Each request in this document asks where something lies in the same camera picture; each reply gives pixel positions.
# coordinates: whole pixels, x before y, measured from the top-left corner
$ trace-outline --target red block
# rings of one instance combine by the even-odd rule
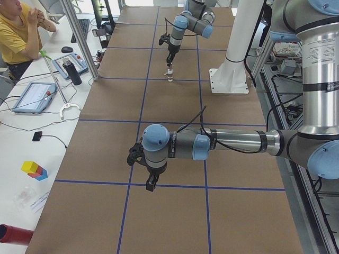
[[[43,168],[38,166],[37,172],[35,172],[35,173],[28,173],[27,175],[29,175],[32,178],[36,178],[36,177],[42,176],[42,173],[43,173]]]

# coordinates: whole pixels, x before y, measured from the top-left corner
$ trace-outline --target tablet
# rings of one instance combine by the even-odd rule
[[[50,103],[56,84],[30,82],[12,109],[15,113],[41,113]]]
[[[77,70],[79,74],[88,71],[88,66],[85,60],[82,59],[81,56],[73,52],[68,55],[52,60],[53,65],[55,66],[55,68],[57,68],[57,70],[60,72],[60,74],[62,75],[64,79],[69,79],[69,75],[63,67],[64,58],[68,58],[74,64],[75,69]]]

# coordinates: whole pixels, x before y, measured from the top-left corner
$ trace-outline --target black bottle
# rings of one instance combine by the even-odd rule
[[[80,85],[82,83],[82,80],[79,73],[75,69],[74,64],[67,57],[63,59],[63,62],[63,67],[67,71],[70,79],[72,80],[72,83],[76,86]]]

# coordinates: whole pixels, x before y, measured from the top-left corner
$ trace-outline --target person's arm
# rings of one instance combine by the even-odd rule
[[[20,53],[31,58],[37,59],[39,56],[39,36],[38,36],[38,9],[31,9],[28,13],[28,41],[26,48]]]
[[[54,23],[50,20],[45,19],[44,13],[38,10],[38,25],[49,32],[56,32],[57,28]]]

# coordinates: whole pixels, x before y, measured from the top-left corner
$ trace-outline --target person's hand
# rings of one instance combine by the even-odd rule
[[[29,25],[37,25],[38,24],[38,9],[30,9],[28,12],[27,21]]]
[[[41,10],[38,10],[38,23],[42,23],[44,22],[45,17],[44,17],[44,13]]]

